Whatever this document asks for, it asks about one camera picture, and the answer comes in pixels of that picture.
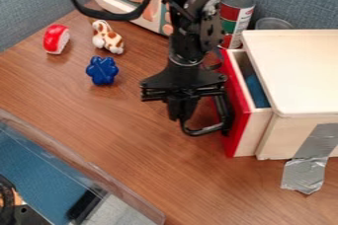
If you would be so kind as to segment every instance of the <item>gray tape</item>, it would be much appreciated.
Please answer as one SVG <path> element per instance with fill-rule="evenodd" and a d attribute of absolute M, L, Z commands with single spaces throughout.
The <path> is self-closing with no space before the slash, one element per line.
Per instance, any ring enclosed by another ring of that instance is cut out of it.
<path fill-rule="evenodd" d="M 318 124 L 286 163 L 281 188 L 312 194 L 324 184 L 325 167 L 338 145 L 338 123 Z"/>

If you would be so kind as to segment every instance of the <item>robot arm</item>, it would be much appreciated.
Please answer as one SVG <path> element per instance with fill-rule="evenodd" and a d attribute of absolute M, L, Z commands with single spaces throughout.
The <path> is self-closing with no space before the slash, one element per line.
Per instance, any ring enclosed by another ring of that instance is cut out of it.
<path fill-rule="evenodd" d="M 91 10 L 72 0 L 84 15 L 103 20 L 125 21 L 138 18 L 150 0 L 129 14 L 111 14 Z M 174 33 L 170 37 L 167 67 L 157 75 L 141 81 L 141 98 L 163 101 L 168 105 L 169 117 L 180 120 L 182 130 L 199 136 L 218 130 L 226 134 L 232 123 L 224 92 L 226 77 L 201 68 L 208 51 L 222 43 L 225 32 L 220 24 L 220 0 L 163 0 L 169 3 Z M 200 98 L 213 97 L 220 123 L 191 130 L 186 126 Z"/>

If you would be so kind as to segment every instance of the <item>blue star-shaped toy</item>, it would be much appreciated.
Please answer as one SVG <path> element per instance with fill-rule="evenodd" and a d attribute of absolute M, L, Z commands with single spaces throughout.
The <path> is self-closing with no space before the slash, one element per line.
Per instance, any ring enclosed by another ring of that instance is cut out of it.
<path fill-rule="evenodd" d="M 112 57 L 93 56 L 86 73 L 97 86 L 111 85 L 119 73 L 119 68 Z"/>

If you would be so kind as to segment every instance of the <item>white and brown toy dog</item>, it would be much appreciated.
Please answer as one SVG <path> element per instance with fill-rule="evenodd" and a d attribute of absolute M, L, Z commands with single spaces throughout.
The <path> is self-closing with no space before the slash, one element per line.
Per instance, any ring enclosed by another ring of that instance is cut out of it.
<path fill-rule="evenodd" d="M 93 22 L 93 44 L 98 48 L 106 48 L 113 54 L 123 54 L 125 43 L 123 38 L 115 33 L 112 27 L 104 20 Z"/>

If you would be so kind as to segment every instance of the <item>red and white can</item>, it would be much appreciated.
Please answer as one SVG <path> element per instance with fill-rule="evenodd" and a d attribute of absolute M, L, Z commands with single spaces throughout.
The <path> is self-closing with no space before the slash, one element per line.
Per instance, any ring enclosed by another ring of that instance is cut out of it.
<path fill-rule="evenodd" d="M 223 48 L 238 48 L 242 45 L 241 34 L 251 21 L 255 0 L 221 0 L 221 25 L 225 30 Z"/>

